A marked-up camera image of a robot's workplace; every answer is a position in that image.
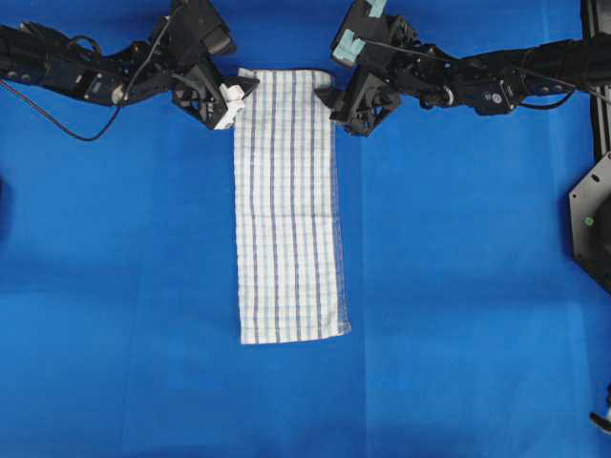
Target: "black cable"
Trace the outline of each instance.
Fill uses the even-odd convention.
[[[575,93],[575,90],[573,90],[570,93],[568,93],[565,97],[562,98],[562,100],[560,100],[560,101],[558,101],[556,103],[552,103],[550,105],[531,105],[530,103],[520,103],[519,106],[520,107],[524,107],[524,108],[528,108],[530,110],[541,110],[541,111],[554,110],[556,108],[561,107],[566,102],[568,102],[569,98],[571,98],[574,93]]]
[[[90,38],[89,36],[86,35],[77,35],[75,37],[73,37],[67,44],[66,44],[66,48],[71,48],[73,45],[77,45],[79,41],[86,41],[87,43],[89,43],[92,47],[92,50],[94,50],[95,54],[98,57],[102,56],[102,49],[99,47],[99,45],[97,44],[97,42],[95,40],[93,40],[93,38]]]
[[[46,117],[52,124],[54,124],[57,128],[59,128],[62,132],[64,132],[66,135],[71,136],[72,138],[75,138],[76,140],[80,140],[80,141],[84,141],[84,142],[93,142],[96,140],[99,140],[104,134],[106,134],[106,132],[110,129],[110,127],[113,125],[113,123],[116,120],[116,117],[118,116],[118,114],[120,113],[121,109],[123,108],[123,104],[129,99],[129,93],[132,90],[132,88],[134,87],[134,85],[136,84],[136,81],[138,79],[138,77],[140,76],[140,74],[142,73],[142,71],[146,68],[147,65],[149,65],[149,63],[151,62],[151,59],[153,58],[153,55],[155,54],[155,51],[157,50],[157,47],[159,46],[159,44],[161,43],[161,39],[163,38],[163,36],[165,35],[165,33],[167,32],[168,28],[170,27],[170,24],[172,23],[172,20],[174,19],[174,17],[176,16],[176,14],[182,10],[184,8],[184,6],[178,7],[177,9],[174,10],[174,12],[170,15],[170,17],[168,17],[168,21],[166,22],[165,26],[163,27],[163,29],[161,30],[161,32],[159,33],[157,40],[155,40],[155,43],[153,44],[153,46],[151,47],[151,50],[149,52],[149,54],[147,55],[146,59],[144,60],[144,62],[142,63],[142,65],[140,65],[140,67],[136,70],[136,72],[134,73],[134,76],[132,77],[132,79],[130,80],[130,83],[127,86],[127,90],[125,91],[125,93],[123,94],[123,97],[118,101],[118,103],[116,104],[116,109],[115,112],[113,113],[113,115],[111,116],[111,118],[109,119],[109,121],[106,123],[106,125],[102,128],[101,131],[99,131],[96,135],[91,136],[91,137],[86,137],[86,136],[81,136],[78,134],[75,134],[73,131],[71,131],[70,129],[68,129],[66,126],[64,126],[60,121],[58,121],[57,119],[55,119],[49,112],[47,112],[44,108],[36,105],[36,103],[34,103],[31,99],[29,99],[26,95],[21,94],[19,91],[17,91],[16,89],[14,89],[14,87],[12,87],[11,85],[7,84],[5,81],[3,81],[2,79],[0,79],[0,87],[4,88],[5,90],[7,90],[8,92],[10,92],[11,94],[17,96],[18,98],[20,98],[23,102],[25,102],[26,104],[28,104],[31,108],[33,108],[34,110],[36,110],[37,112],[39,112],[41,115],[43,115],[44,117]]]
[[[459,62],[459,59],[454,59],[452,57],[438,57],[436,55],[426,54],[425,52],[420,52],[420,51],[415,51],[415,50],[405,50],[403,48],[398,48],[393,45],[387,45],[386,43],[382,43],[381,41],[372,41],[372,40],[367,40],[367,39],[360,38],[360,37],[358,39],[364,41],[365,43],[369,43],[370,45],[379,46],[381,48],[387,48],[389,50],[394,50],[397,52],[404,52],[405,54],[419,55],[421,57],[427,57],[430,60],[438,60],[439,62],[453,63],[453,64],[455,64],[456,62]]]

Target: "wire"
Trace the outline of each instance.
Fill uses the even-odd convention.
[[[520,103],[519,106],[520,107],[524,107],[524,108],[528,108],[530,110],[541,110],[541,111],[554,110],[556,108],[561,107],[566,102],[568,102],[569,99],[573,96],[574,93],[575,93],[575,90],[573,90],[570,93],[568,93],[565,97],[562,98],[562,100],[560,100],[560,101],[558,101],[556,103],[552,103],[550,105],[531,105],[530,103]]]
[[[157,40],[155,40],[155,43],[151,47],[151,50],[150,50],[149,54],[147,55],[147,57],[144,60],[144,62],[142,63],[142,65],[140,65],[140,67],[138,67],[138,69],[134,73],[134,76],[132,77],[132,79],[130,80],[130,82],[129,82],[128,86],[127,86],[127,90],[123,94],[123,97],[116,104],[115,112],[113,113],[113,115],[111,116],[109,121],[106,123],[106,125],[102,128],[102,130],[99,131],[94,136],[86,137],[86,136],[81,136],[81,135],[75,134],[73,131],[71,131],[65,125],[63,125],[60,121],[58,121],[56,118],[54,118],[44,108],[42,108],[39,105],[37,105],[35,102],[33,102],[31,99],[29,99],[26,95],[21,94],[19,91],[14,89],[13,86],[9,85],[8,83],[3,81],[2,79],[0,79],[0,87],[4,88],[5,90],[10,92],[11,94],[15,95],[16,97],[21,99],[23,102],[25,102],[27,105],[29,105],[31,108],[33,108],[34,110],[39,112],[41,115],[43,115],[45,118],[47,118],[52,124],[54,124],[58,129],[60,129],[62,132],[64,132],[66,135],[69,135],[72,138],[75,138],[76,140],[80,140],[80,141],[84,141],[84,142],[94,142],[96,140],[99,140],[104,134],[106,134],[106,132],[110,129],[110,127],[115,122],[116,118],[118,117],[118,114],[121,112],[121,109],[124,106],[124,103],[129,99],[129,94],[130,94],[131,90],[134,88],[134,85],[136,84],[136,81],[137,81],[138,77],[140,76],[142,71],[144,71],[146,66],[148,66],[149,63],[151,62],[151,59],[153,58],[153,55],[155,54],[155,51],[157,50],[159,44],[161,43],[161,39],[163,38],[163,36],[167,32],[168,28],[170,27],[170,24],[172,23],[172,20],[177,15],[177,13],[180,10],[182,10],[183,8],[184,8],[184,6],[178,7],[177,9],[174,10],[174,12],[170,15],[170,17],[168,17],[168,20],[165,23],[165,26],[163,27],[163,29],[159,33],[159,35],[157,37]]]
[[[425,52],[414,51],[414,50],[405,50],[403,48],[398,48],[393,45],[387,45],[386,43],[382,43],[381,41],[372,41],[372,40],[367,40],[367,39],[360,38],[360,37],[359,39],[363,40],[366,43],[369,43],[370,45],[379,46],[380,48],[387,48],[389,50],[394,50],[397,52],[404,52],[405,54],[419,55],[421,57],[427,57],[430,60],[438,60],[439,62],[446,62],[446,63],[458,62],[458,59],[454,59],[452,57],[437,57],[436,55],[426,54]]]

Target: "white towel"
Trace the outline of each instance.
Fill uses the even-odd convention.
[[[242,343],[347,334],[335,127],[314,93],[331,76],[240,75],[261,81],[235,129]]]

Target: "blue stripe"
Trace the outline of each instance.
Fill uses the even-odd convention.
[[[272,243],[274,246],[274,313],[276,320],[276,343],[280,343],[280,285],[278,284],[278,234],[276,231],[276,201],[275,201],[275,155],[276,155],[276,80],[277,73],[272,74],[272,102],[271,102],[271,145],[270,145],[270,159],[269,159],[269,195],[271,205],[271,234]]]
[[[256,133],[257,133],[257,91],[252,95],[252,135],[250,145],[250,216],[252,219],[252,257],[254,265],[254,276],[255,276],[255,303],[254,303],[254,327],[255,327],[255,343],[259,343],[259,324],[257,313],[259,311],[259,265],[257,260],[257,224],[255,221],[255,152],[257,150],[256,145]]]
[[[306,115],[307,115],[307,104],[306,104],[306,94],[307,91],[310,88],[307,86],[306,83],[306,78],[302,78],[302,93],[301,93],[301,98],[300,98],[300,102],[302,103],[302,127],[301,127],[301,132],[307,132],[307,125],[306,125]],[[300,155],[301,155],[301,169],[299,171],[301,178],[302,178],[302,183],[301,183],[301,196],[302,196],[302,205],[301,205],[301,215],[302,215],[302,231],[304,234],[304,239],[302,240],[302,246],[304,248],[304,282],[305,282],[305,314],[303,316],[304,320],[305,320],[305,330],[307,331],[307,335],[305,336],[306,340],[310,340],[310,335],[309,335],[309,331],[311,329],[311,325],[310,325],[310,315],[309,315],[309,299],[310,299],[310,294],[309,294],[309,286],[311,284],[311,278],[309,275],[309,255],[308,255],[308,247],[310,245],[309,243],[309,239],[307,237],[307,225],[306,225],[306,215],[307,215],[307,207],[306,207],[306,142],[305,142],[305,136],[302,135],[302,145],[301,145],[301,151],[300,151]]]
[[[295,210],[295,124],[297,122],[297,72],[292,72],[293,84],[293,106],[291,107],[290,120],[290,215],[293,229],[293,255],[295,258],[295,315],[297,318],[297,341],[302,339],[302,313],[299,297],[299,249],[297,247],[297,216]]]
[[[312,139],[310,141],[310,206],[312,212],[312,237],[314,238],[314,271],[316,273],[316,323],[318,328],[318,338],[323,338],[323,305],[321,303],[321,271],[318,260],[318,228],[316,227],[316,187],[314,177],[316,175],[316,72],[312,72],[312,98],[311,98],[311,132]]]

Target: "blue fabric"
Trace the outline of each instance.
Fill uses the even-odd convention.
[[[145,37],[169,2],[5,0],[2,22]],[[333,64],[348,1],[215,2],[227,71]],[[579,2],[394,0],[456,55],[580,37]],[[295,43],[304,43],[299,53]],[[109,113],[27,91],[79,132]],[[588,98],[480,118],[406,99],[337,135],[353,332],[241,348],[232,133],[160,96],[99,143],[0,93],[3,457],[609,456],[609,298],[570,260],[565,195],[592,164]]]

